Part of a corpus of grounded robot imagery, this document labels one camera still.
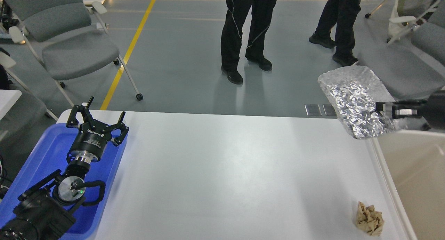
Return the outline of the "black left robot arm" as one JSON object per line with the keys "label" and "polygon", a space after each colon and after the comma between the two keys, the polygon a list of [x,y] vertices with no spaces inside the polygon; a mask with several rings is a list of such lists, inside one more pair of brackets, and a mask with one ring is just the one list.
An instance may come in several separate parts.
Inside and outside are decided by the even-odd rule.
{"label": "black left robot arm", "polygon": [[85,240],[97,229],[129,127],[75,105],[45,131],[1,202],[2,240]]}

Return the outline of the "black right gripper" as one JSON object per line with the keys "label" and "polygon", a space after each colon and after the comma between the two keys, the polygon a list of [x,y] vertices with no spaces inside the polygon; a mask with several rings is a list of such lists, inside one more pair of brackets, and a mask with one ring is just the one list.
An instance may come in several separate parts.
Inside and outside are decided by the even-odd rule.
{"label": "black right gripper", "polygon": [[421,110],[425,108],[425,120],[433,129],[445,129],[445,91],[433,92],[426,99],[408,99],[397,102],[376,102],[375,111],[378,115],[391,118],[421,118]]}

